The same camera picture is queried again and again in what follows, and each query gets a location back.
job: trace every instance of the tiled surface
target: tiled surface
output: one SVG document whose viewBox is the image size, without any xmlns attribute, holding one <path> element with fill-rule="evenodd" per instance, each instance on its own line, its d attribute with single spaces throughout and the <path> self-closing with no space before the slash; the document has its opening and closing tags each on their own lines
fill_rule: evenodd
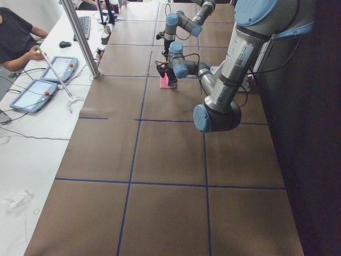
<svg viewBox="0 0 341 256">
<path fill-rule="evenodd" d="M 25 255 L 115 255 L 126 194 L 126 184 L 55 180 Z"/>
<path fill-rule="evenodd" d="M 159 88 L 164 11 L 122 7 L 26 255 L 303 255 L 259 95 L 236 129 L 203 135 L 192 122 L 205 97 L 197 79 Z M 218 4 L 184 54 L 218 66 L 232 16 Z"/>
</svg>

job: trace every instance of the dark wall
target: dark wall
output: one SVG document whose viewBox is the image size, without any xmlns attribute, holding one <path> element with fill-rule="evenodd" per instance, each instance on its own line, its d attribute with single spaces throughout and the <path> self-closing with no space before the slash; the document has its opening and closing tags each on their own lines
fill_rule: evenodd
<svg viewBox="0 0 341 256">
<path fill-rule="evenodd" d="M 318 1 L 315 26 L 280 70 L 258 75 L 274 145 L 306 256 L 341 255 L 341 8 Z M 263 70 L 297 40 L 276 42 Z"/>
</svg>

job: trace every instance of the white desk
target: white desk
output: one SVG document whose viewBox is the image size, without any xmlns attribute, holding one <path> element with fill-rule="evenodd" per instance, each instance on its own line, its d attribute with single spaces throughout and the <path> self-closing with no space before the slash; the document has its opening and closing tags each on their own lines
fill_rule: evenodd
<svg viewBox="0 0 341 256">
<path fill-rule="evenodd" d="M 98 47 L 104 48 L 100 39 L 103 29 L 94 19 L 98 16 L 97 12 L 79 11 L 77 14 L 93 17 L 88 40 L 91 51 L 95 52 Z M 73 37 L 74 32 L 64 14 L 41 47 L 50 59 L 55 55 L 77 57 L 78 67 L 73 74 L 76 75 L 84 67 L 86 61 L 78 42 L 74 42 Z M 72 46 L 61 49 L 59 48 L 61 41 L 71 42 Z M 45 61 L 30 61 L 25 70 L 46 67 Z M 40 78 L 41 74 L 42 71 L 35 71 L 30 73 L 30 76 Z M 30 82 L 29 76 L 22 75 L 15 84 L 26 87 Z M 72 94 L 85 99 L 91 83 L 91 72 L 88 67 L 85 67 L 82 75 L 74 79 L 68 88 Z M 22 90 L 15 85 L 12 86 L 12 89 Z M 7 93 L 0 102 L 0 109 L 9 109 L 9 104 L 16 96 L 16 93 Z M 73 103 L 71 114 L 67 108 L 68 99 L 64 90 L 58 91 L 38 113 L 28 114 L 2 127 L 27 136 L 70 139 L 83 102 Z M 24 113 L 9 111 L 7 114 L 15 119 Z M 34 199 L 31 202 L 16 209 L 10 210 L 8 206 L 0 206 L 1 256 L 22 256 L 24 254 L 67 145 L 68 141 L 24 138 L 0 129 L 0 200 L 16 195 L 17 192 L 24 189 L 34 194 Z"/>
</svg>

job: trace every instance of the black shirt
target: black shirt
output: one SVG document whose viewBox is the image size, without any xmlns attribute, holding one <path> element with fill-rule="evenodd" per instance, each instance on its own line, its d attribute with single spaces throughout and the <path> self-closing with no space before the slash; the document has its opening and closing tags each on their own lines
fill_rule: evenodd
<svg viewBox="0 0 341 256">
<path fill-rule="evenodd" d="M 15 60 L 27 53 L 34 45 L 32 24 L 8 8 L 0 7 L 0 63 Z"/>
</svg>

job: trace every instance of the computer mouse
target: computer mouse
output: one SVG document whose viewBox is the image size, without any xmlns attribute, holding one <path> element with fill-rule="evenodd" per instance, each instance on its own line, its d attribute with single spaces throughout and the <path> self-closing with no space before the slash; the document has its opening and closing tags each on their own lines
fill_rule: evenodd
<svg viewBox="0 0 341 256">
<path fill-rule="evenodd" d="M 71 43 L 70 43 L 70 42 L 61 41 L 61 42 L 59 43 L 59 47 L 60 47 L 60 48 L 65 48 L 65 47 L 69 47 L 69 46 L 71 46 Z"/>
</svg>

